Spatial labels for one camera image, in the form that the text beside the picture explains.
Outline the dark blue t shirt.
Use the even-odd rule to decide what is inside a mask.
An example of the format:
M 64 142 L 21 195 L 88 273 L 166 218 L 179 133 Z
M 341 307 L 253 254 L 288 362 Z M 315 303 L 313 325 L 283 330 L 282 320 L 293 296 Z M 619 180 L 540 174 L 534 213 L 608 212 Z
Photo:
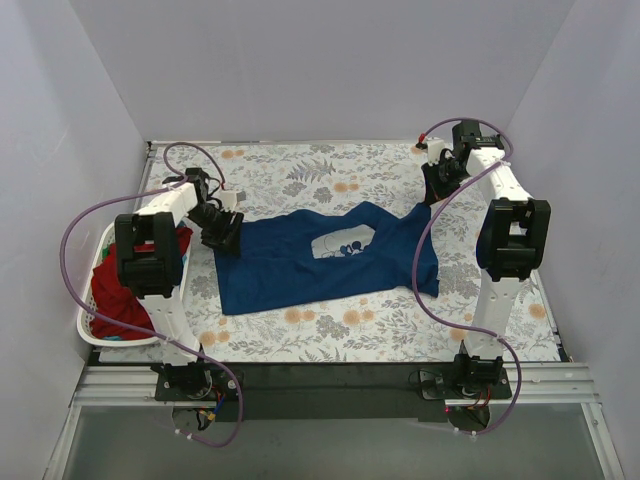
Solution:
M 341 216 L 311 210 L 246 222 L 239 255 L 215 256 L 226 315 L 341 299 L 396 287 L 439 293 L 438 259 L 423 230 L 431 210 L 396 217 L 370 202 Z

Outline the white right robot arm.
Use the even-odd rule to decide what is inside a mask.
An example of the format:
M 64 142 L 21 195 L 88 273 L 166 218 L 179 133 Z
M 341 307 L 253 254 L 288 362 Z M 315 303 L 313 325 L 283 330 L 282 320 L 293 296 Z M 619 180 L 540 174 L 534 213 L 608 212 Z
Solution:
M 465 189 L 477 186 L 487 204 L 476 242 L 481 286 L 473 320 L 450 363 L 422 371 L 418 384 L 427 400 L 461 398 L 477 407 L 512 392 L 503 368 L 511 352 L 504 337 L 517 295 L 540 266 L 546 245 L 551 207 L 516 179 L 510 167 L 511 140 L 497 127 L 483 133 L 486 123 L 453 118 L 452 141 L 422 133 L 416 147 L 427 156 L 422 165 L 424 202 L 442 213 Z

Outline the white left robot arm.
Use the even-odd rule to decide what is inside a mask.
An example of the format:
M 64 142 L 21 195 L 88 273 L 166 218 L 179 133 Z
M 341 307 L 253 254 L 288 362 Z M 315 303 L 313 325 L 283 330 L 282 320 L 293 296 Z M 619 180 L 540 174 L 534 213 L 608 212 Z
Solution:
M 167 385 L 193 400 L 207 398 L 214 380 L 197 364 L 200 342 L 182 303 L 188 262 L 181 252 L 178 226 L 189 219 L 201 229 L 204 246 L 238 257 L 243 222 L 243 215 L 233 210 L 237 195 L 215 198 L 209 181 L 204 170 L 188 168 L 184 177 L 167 178 L 167 191 L 147 206 L 114 221 L 118 280 L 138 300 L 165 343 L 160 372 Z

